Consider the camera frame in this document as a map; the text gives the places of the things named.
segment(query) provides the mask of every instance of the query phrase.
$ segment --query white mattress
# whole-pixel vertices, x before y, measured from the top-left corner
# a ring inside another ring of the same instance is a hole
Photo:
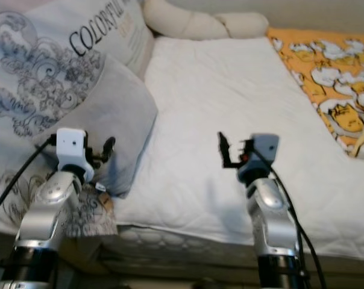
[[[118,225],[252,244],[245,189],[221,168],[254,132],[280,136],[274,167],[322,255],[364,259],[364,161],[334,141],[267,39],[160,38],[145,77],[159,115]]]

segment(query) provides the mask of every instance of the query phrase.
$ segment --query orange blanket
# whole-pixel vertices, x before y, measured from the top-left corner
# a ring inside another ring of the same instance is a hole
[[[268,37],[336,141],[364,158],[364,35],[271,28]]]

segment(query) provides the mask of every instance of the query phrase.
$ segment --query bed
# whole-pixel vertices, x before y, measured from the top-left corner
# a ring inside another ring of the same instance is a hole
[[[224,170],[254,132],[280,136],[274,167],[324,265],[329,288],[364,288],[364,160],[347,156],[267,38],[155,42],[145,82],[159,115],[130,192],[114,199],[110,270],[257,285],[245,189]],[[312,261],[308,264],[316,286]]]

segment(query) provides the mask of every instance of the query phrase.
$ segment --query decorative pillow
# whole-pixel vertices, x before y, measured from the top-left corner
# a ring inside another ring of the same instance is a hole
[[[95,104],[99,112],[114,104],[132,112],[137,105],[133,115],[139,117],[124,123],[107,125],[108,116],[103,114],[95,119],[99,120],[95,127],[79,124],[90,130],[95,146],[105,141],[101,131],[106,126],[124,126],[116,135],[121,159],[114,168],[125,170],[111,186],[115,193],[130,187],[133,166],[157,110],[144,85],[120,62],[143,74],[152,41],[136,0],[0,0],[0,195],[34,152],[32,137],[52,128],[77,106],[86,110],[82,103],[88,97],[88,103],[94,103],[96,95],[101,102],[111,102],[100,104],[103,108]],[[127,104],[131,88],[133,95],[141,95]],[[133,129],[132,134],[126,127]],[[129,151],[121,149],[125,141],[130,142]],[[0,231],[20,224],[36,188],[54,167],[50,161],[38,157],[21,176],[0,209]]]
[[[213,16],[171,5],[165,0],[146,0],[143,15],[147,25],[168,37],[179,39],[223,39],[229,35]]]
[[[225,25],[231,38],[247,39],[263,37],[268,30],[269,22],[260,13],[222,13],[214,15]]]

